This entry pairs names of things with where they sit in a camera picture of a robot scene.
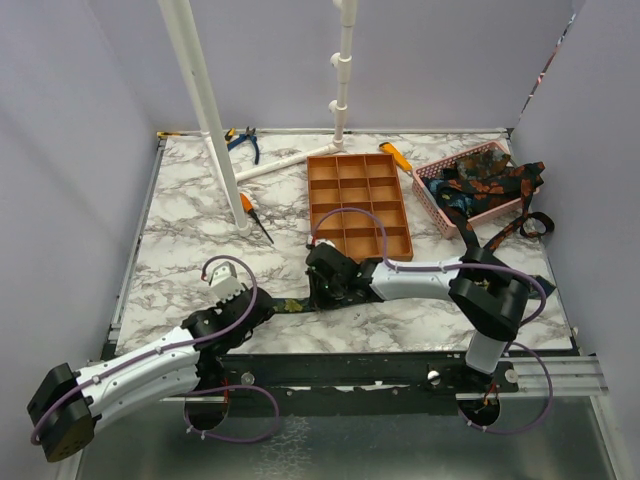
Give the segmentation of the black orange floral tie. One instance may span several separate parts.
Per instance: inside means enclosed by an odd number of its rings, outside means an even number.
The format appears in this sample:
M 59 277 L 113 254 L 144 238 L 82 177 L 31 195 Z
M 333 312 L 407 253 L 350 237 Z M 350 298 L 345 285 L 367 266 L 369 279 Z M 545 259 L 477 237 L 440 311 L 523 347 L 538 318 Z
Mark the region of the black orange floral tie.
M 534 192 L 537 187 L 543 184 L 541 174 L 544 170 L 544 163 L 537 162 L 512 168 L 505 174 L 485 180 L 462 180 L 458 177 L 458 173 L 448 175 L 443 179 L 448 180 L 449 185 L 456 190 L 473 196 L 474 216 L 488 213 L 490 210 L 513 200 L 520 201 L 521 214 L 484 245 L 485 250 L 494 252 L 507 237 L 516 231 L 519 231 L 520 235 L 526 238 L 540 238 L 555 230 L 555 223 L 548 215 L 530 210 Z M 447 206 L 441 208 L 438 205 L 438 207 L 456 226 L 466 246 L 480 246 L 470 223 L 472 217 L 465 218 L 457 210 Z

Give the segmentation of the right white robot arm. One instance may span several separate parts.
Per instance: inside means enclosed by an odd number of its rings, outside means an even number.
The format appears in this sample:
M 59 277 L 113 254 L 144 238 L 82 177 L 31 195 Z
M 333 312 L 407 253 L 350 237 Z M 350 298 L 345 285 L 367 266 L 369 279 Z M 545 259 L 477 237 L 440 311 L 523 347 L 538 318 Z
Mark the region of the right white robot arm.
M 383 258 L 358 263 L 321 243 L 311 249 L 306 266 L 315 310 L 414 298 L 453 302 L 474 327 L 459 367 L 461 383 L 472 391 L 494 381 L 500 357 L 517 337 L 533 285 L 531 277 L 479 247 L 439 263 Z

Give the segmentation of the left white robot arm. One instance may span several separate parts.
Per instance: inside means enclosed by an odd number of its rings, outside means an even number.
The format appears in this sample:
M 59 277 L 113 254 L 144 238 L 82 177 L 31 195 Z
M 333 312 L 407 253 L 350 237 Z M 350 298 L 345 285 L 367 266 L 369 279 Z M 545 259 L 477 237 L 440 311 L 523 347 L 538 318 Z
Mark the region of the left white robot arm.
M 193 312 L 178 327 L 135 351 L 74 370 L 50 369 L 27 405 L 32 442 L 48 462 L 85 448 L 114 421 L 157 400 L 214 392 L 229 383 L 221 358 L 275 313 L 263 289 Z

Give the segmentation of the navy yellow floral tie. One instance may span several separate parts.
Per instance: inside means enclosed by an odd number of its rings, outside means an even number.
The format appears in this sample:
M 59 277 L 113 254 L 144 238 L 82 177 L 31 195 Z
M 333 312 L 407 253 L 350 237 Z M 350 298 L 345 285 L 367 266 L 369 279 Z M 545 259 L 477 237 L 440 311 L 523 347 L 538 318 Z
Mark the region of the navy yellow floral tie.
M 544 296 L 548 297 L 554 293 L 557 286 L 550 282 L 548 279 L 541 275 L 533 275 L 532 278 L 536 280 L 541 290 L 544 291 Z M 310 279 L 309 287 L 310 293 L 306 298 L 273 298 L 274 310 L 280 314 L 297 314 L 297 313 L 309 313 L 320 311 L 332 311 L 337 309 L 343 309 L 350 306 L 380 303 L 383 302 L 375 293 L 368 290 L 358 290 L 348 293 L 340 298 L 330 297 L 329 291 L 319 288 L 319 282 Z M 527 283 L 528 288 L 528 300 L 541 301 L 542 295 L 533 285 Z

